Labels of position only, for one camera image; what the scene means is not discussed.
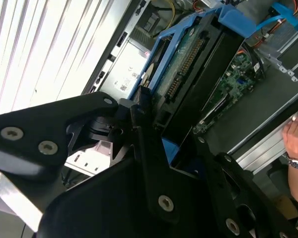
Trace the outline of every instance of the metal sheet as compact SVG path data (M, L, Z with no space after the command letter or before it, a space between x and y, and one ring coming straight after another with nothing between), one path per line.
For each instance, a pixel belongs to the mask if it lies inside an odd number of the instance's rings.
M0 199L34 232L37 232L47 206L63 192L61 177L44 184L0 172ZM0 210L11 213L1 203Z
M289 100L287 104L290 104L292 101L296 100L297 97L298 94L295 95L291 100ZM279 111L282 111L283 108L287 106L287 104L281 107ZM268 118L249 136L251 137L251 135L259 131L262 128L262 126L268 121L272 120L279 113L279 111L277 111L274 115ZM296 117L298 117L298 112L294 114L291 118L286 120L284 123L279 125L277 128L275 128L271 133L269 133L262 140L260 140L250 150L248 150L246 153L240 156L236 160L238 164L243 169L252 171L254 174L256 174L263 168L265 168L267 165L269 165L271 162L273 162L275 159L279 158L282 154L284 154L286 150L283 142L282 131L286 123L292 119L294 120Z
M108 93L116 100L128 98L146 64L148 58L146 52L147 50L144 51L139 46L136 46L135 42L130 39L104 81L100 91Z
M0 114L81 94L131 0L0 0Z
M0 172L0 198L15 212L26 224L37 232L42 211L40 211L20 190Z

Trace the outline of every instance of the white sticker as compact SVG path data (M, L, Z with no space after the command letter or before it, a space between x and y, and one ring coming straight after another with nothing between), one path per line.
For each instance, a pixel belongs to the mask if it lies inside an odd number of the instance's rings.
M122 92L128 91L131 87L134 86L139 75L135 72L132 72L131 75L125 76L122 80L117 80L114 83L115 88Z
M254 71L255 71L255 73L259 70L259 68L260 68L260 64L257 63L257 64L254 66Z

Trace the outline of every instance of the metal screw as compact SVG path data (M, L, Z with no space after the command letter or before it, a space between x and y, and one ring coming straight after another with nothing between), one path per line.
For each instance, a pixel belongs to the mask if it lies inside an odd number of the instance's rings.
M225 158L227 161L229 161L229 162L232 162L232 159L231 159L231 157L230 157L230 156L228 156L228 155L225 155L225 156L224 156L224 158Z
M0 135L7 140L19 140L23 137L24 133L20 128L9 126L3 128Z
M288 236L283 232L279 232L279 236L280 238L288 238Z
M166 195L161 195L158 199L159 206L166 212L172 212L174 209L171 198Z
M192 30L190 31L189 36L192 36L193 33L194 33L194 28L192 28Z
M108 103L108 104L113 104L113 101L111 101L110 99L108 98L104 98L104 101L105 103Z
M201 143L204 143L204 142L205 142L205 140L204 140L202 137L198 137L198 139L199 139L199 141L200 141Z
M58 151L58 145L50 140L42 141L38 147L39 151L44 155L54 155Z
M231 218L227 218L226 221L225 221L225 223L226 223L227 228L234 235L236 235L236 236L239 235L239 227L238 227L237 223L234 220L232 220Z

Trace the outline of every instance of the orange wire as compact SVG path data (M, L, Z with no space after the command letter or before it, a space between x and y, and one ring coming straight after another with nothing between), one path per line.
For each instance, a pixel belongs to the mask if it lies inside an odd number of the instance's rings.
M196 11L199 11L199 10L201 10L201 9L200 9L199 7L196 6L197 3L198 3L198 1L195 0L194 3L193 3L193 9L196 10Z
M294 1L294 15L298 12L298 3L296 0L293 0ZM286 21L286 19L283 19L281 23L277 23L271 30L270 30L270 33L273 33L278 27L280 27L284 22ZM255 45L252 46L252 48L257 48L259 47L263 42L265 41L265 39L261 39L259 40Z

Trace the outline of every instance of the silver metal frame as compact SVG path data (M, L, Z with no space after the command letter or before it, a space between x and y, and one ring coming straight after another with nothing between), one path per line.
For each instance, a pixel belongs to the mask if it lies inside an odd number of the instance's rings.
M61 179L53 185L44 186L22 179L16 180L0 172L0 199L11 209L4 208L1 204L0 210L16 214L33 232L38 231L46 207L64 191Z
M291 104L297 98L298 93L286 104L284 104L277 112L271 115L265 122L263 122L257 129L250 133L244 140L242 140L238 145L231 149L229 153L235 151L241 144L243 144L250 137L252 137L258 131L260 131L266 123L273 120L276 115L283 111L289 104ZM236 160L238 164L244 170L248 170L256 174L263 168L265 168L267 165L269 165L271 162L273 162L275 159L283 155L286 150L283 142L282 130L286 123L288 123L290 120L294 120L296 117L298 117L298 112L294 114L292 117L290 117L288 120L283 122L281 125L279 125L277 128L275 128L271 133L265 136L261 141L254 145L246 153L240 156Z

